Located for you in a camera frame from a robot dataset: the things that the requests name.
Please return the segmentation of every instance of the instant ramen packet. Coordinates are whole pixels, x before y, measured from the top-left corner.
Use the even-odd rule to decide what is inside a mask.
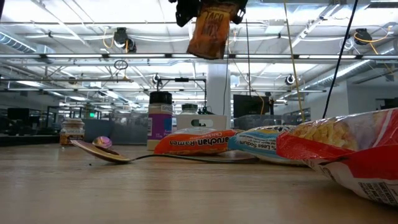
[[[186,128],[164,137],[155,154],[212,155],[227,151],[228,140],[237,130],[217,131],[210,128]]]
[[[228,150],[248,152],[263,161],[278,164],[303,165],[301,160],[291,160],[276,154],[276,138],[295,126],[264,126],[239,133],[229,139]]]
[[[277,154],[361,197],[398,206],[398,109],[321,119],[277,138]]]
[[[233,2],[204,1],[187,52],[205,59],[223,59],[229,21],[239,5]]]

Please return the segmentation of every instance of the black lid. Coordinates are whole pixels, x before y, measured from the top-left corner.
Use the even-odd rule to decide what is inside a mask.
[[[198,105],[194,105],[191,103],[185,103],[181,106],[182,110],[198,110]]]
[[[165,103],[171,105],[172,100],[172,94],[167,91],[155,91],[151,92],[149,95],[149,104]]]

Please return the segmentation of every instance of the white column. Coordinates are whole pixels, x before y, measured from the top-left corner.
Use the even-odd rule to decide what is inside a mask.
[[[207,66],[208,111],[227,116],[226,128],[231,127],[230,72],[226,65]]]

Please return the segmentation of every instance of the jar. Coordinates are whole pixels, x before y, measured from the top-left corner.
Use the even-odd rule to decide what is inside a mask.
[[[182,112],[180,114],[198,114],[198,105],[194,105],[191,103],[185,103],[181,106]]]
[[[83,140],[85,137],[84,122],[81,119],[67,118],[60,131],[61,146],[72,146],[71,140]]]
[[[172,132],[172,94],[156,91],[149,95],[147,149],[155,150],[160,140]]]

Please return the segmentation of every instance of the snack bag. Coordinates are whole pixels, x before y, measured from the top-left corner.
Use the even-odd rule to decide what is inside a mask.
[[[398,109],[321,119],[277,138],[277,154],[361,197],[398,206]]]
[[[229,139],[228,150],[248,152],[261,160],[278,164],[303,165],[298,160],[285,159],[276,154],[276,138],[295,126],[264,126],[239,133]]]
[[[164,137],[155,148],[155,154],[211,155],[225,152],[228,140],[238,131],[217,131],[210,128],[186,128]]]
[[[223,59],[229,21],[238,9],[233,2],[204,1],[187,53],[205,59]]]

